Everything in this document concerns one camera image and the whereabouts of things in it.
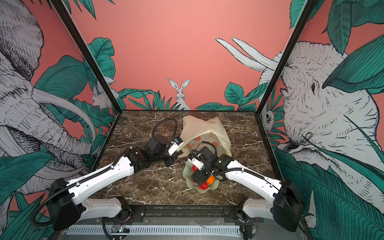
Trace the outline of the translucent cream plastic bag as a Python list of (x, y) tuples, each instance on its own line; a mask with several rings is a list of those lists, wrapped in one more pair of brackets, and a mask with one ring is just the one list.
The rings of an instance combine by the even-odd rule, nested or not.
[(232, 156), (229, 136), (218, 117), (207, 121), (191, 115), (183, 117), (181, 139), (183, 140), (179, 147), (179, 150), (182, 151), (181, 158), (186, 157), (192, 149), (200, 149), (205, 146), (203, 141), (215, 145), (218, 156), (222, 154)]

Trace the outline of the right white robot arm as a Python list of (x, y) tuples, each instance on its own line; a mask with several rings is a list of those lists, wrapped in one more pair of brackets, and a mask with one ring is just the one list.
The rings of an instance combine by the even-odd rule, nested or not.
[(305, 206), (302, 195), (292, 181), (268, 178), (225, 154), (220, 157), (212, 155), (208, 159), (203, 154), (189, 154), (188, 163), (197, 168), (192, 174), (192, 180), (199, 186), (204, 183), (204, 179), (220, 176), (247, 187), (263, 198), (246, 199), (238, 211), (241, 219), (272, 219), (289, 232), (299, 228)]

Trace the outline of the orange fruit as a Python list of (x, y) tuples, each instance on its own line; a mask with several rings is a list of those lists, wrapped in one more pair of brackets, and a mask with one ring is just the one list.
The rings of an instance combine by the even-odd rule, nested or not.
[(208, 185), (211, 185), (214, 181), (215, 181), (215, 177), (214, 177), (214, 176), (210, 176), (210, 177), (207, 179), (206, 183), (207, 183)]

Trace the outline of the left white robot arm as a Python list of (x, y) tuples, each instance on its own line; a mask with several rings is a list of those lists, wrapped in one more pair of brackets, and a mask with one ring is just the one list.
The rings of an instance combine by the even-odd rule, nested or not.
[(125, 177), (134, 175), (153, 163), (163, 161), (172, 165), (178, 158), (177, 149), (162, 154), (148, 155), (135, 148), (122, 152), (113, 163), (78, 179), (66, 182), (58, 179), (51, 187), (49, 197), (33, 210), (30, 224), (34, 227), (53, 226), (55, 231), (64, 230), (89, 212), (86, 199), (104, 187)]

